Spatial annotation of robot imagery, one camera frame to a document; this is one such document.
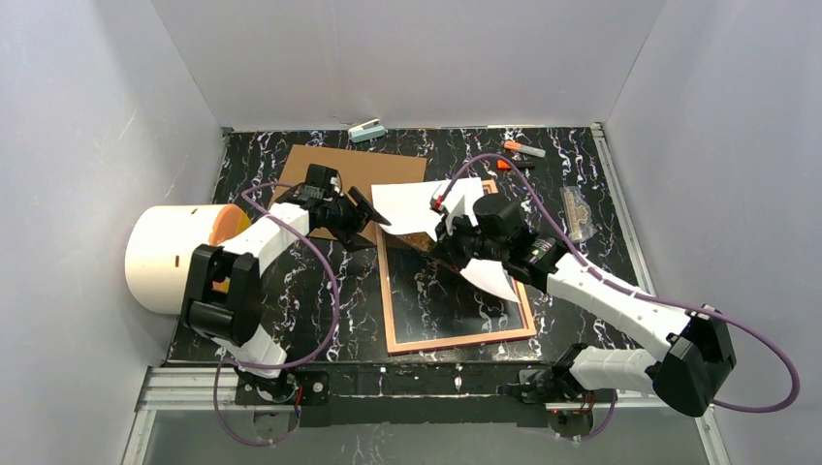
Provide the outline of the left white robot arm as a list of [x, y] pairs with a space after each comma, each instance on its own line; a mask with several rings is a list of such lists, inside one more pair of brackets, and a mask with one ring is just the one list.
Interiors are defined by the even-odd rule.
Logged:
[[194, 249], [183, 292], [182, 324], [222, 347], [235, 368], [272, 380], [282, 370], [319, 355], [314, 350], [296, 361], [263, 327], [262, 276], [296, 241], [312, 252], [308, 239], [325, 229], [349, 252], [373, 247], [362, 232], [370, 223], [389, 225], [357, 188], [345, 190], [335, 169], [311, 164], [303, 182], [288, 185], [263, 218], [219, 245]]

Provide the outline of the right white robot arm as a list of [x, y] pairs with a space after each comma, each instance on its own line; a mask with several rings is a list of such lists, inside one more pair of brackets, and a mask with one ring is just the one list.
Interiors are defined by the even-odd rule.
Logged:
[[583, 308], [639, 345], [625, 350], [575, 344], [543, 374], [532, 376], [522, 388], [524, 402], [632, 390], [697, 418], [735, 367], [725, 322], [652, 302], [641, 289], [581, 263], [557, 235], [531, 229], [521, 207], [503, 195], [481, 196], [470, 213], [464, 201], [453, 207], [441, 198], [430, 203], [440, 216], [434, 258], [458, 270], [472, 260], [499, 264], [516, 281]]

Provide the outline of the brown cardboard backing board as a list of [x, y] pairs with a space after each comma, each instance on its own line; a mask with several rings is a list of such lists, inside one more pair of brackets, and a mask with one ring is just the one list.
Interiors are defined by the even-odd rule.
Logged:
[[[295, 204], [283, 203], [282, 195], [288, 188], [304, 181], [309, 164], [337, 170], [341, 178], [341, 191], [350, 200], [348, 190], [356, 186], [373, 204], [372, 185], [424, 182], [427, 161], [402, 155], [295, 145], [291, 148], [285, 168], [278, 179], [278, 186], [274, 190], [269, 207], [269, 212], [274, 216], [287, 220], [301, 209]], [[360, 218], [357, 230], [363, 237], [376, 244], [376, 233], [382, 226], [374, 222], [364, 225]], [[308, 232], [308, 213], [307, 219], [302, 222], [302, 228], [307, 235], [339, 242], [325, 229]]]

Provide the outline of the landscape photo print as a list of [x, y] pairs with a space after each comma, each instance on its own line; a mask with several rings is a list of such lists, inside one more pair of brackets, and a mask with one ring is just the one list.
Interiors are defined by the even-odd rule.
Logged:
[[372, 185], [373, 204], [390, 222], [381, 227], [382, 231], [406, 244], [415, 240], [416, 249], [449, 267], [478, 290], [503, 300], [517, 301], [519, 297], [512, 279], [501, 262], [478, 258], [450, 259], [442, 253], [434, 253], [436, 227], [441, 224], [443, 215], [432, 210], [430, 204], [444, 193], [448, 184], [447, 180], [439, 180]]

